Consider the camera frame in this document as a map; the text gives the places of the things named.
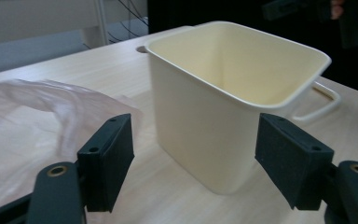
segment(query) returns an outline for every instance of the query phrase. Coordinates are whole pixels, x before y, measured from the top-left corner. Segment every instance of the white plastic bin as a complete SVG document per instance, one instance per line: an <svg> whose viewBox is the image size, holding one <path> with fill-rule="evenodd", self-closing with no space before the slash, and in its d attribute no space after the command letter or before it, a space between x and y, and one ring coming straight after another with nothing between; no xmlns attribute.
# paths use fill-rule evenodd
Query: white plastic bin
<svg viewBox="0 0 358 224"><path fill-rule="evenodd" d="M309 122L332 104L292 118L296 103L330 64L317 49L236 23L212 21L145 43L158 142L204 186L239 189L255 168L259 114Z"/></svg>

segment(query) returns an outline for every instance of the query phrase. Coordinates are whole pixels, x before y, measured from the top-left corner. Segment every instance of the table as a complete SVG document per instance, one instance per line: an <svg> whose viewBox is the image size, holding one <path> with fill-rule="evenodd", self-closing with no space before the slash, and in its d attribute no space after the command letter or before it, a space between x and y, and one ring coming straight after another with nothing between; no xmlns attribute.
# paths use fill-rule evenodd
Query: table
<svg viewBox="0 0 358 224"><path fill-rule="evenodd" d="M324 223L325 204L320 211L292 211L261 166L255 167L255 175L236 194L216 195L159 147L148 55L137 50L157 35L161 33L0 73L0 81L50 79L112 97L123 94L142 110L143 122L134 139L135 159L113 213L98 218L115 224ZM358 161L358 91L323 77L318 82L338 92L342 103L331 114L302 128L335 150L335 165L345 160ZM301 103L299 113L323 104L323 98L311 91Z"/></svg>

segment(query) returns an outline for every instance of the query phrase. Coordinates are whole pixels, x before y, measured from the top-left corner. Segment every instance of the white handle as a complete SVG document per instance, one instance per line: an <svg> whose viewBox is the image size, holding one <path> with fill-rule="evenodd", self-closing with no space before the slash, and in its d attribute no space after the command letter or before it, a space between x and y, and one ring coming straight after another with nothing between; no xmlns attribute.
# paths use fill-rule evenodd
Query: white handle
<svg viewBox="0 0 358 224"><path fill-rule="evenodd" d="M305 116L301 116L301 117L293 116L292 120L297 124L310 123L311 121L314 121L314 120L320 118L321 116L329 113L330 111L332 111L334 108L336 108L341 103L341 96L338 93L336 93L335 91L328 89L324 85L322 85L318 82L314 82L312 85L312 88L325 94L326 96L330 97L332 99L332 101L331 101L331 103L329 103L329 104L323 106L322 108L315 110Z"/></svg>

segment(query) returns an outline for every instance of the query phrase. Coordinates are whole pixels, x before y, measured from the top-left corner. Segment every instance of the plastic bag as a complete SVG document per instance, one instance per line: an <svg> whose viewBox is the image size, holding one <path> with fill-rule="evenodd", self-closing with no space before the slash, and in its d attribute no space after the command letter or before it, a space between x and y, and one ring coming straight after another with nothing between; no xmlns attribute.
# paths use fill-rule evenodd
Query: plastic bag
<svg viewBox="0 0 358 224"><path fill-rule="evenodd" d="M129 98L55 81L0 83L0 206L33 191L41 169L76 161L76 153L108 119L142 113Z"/></svg>

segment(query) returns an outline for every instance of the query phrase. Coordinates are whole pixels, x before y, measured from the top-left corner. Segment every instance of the wooden table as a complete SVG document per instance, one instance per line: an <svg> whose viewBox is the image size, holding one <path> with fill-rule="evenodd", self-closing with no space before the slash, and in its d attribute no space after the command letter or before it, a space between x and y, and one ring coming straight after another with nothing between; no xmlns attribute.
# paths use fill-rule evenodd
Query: wooden table
<svg viewBox="0 0 358 224"><path fill-rule="evenodd" d="M156 141L147 53L137 51L156 35L92 49L0 73L12 78L50 79L95 90L108 96L130 97L144 113L135 142L135 159L112 214L88 214L100 223L324 223L320 211L292 211L264 170L234 195L216 195L179 166ZM335 150L334 164L358 161L358 91L323 77L318 81L338 92L342 103L324 118L302 127ZM325 101L311 91L299 111Z"/></svg>

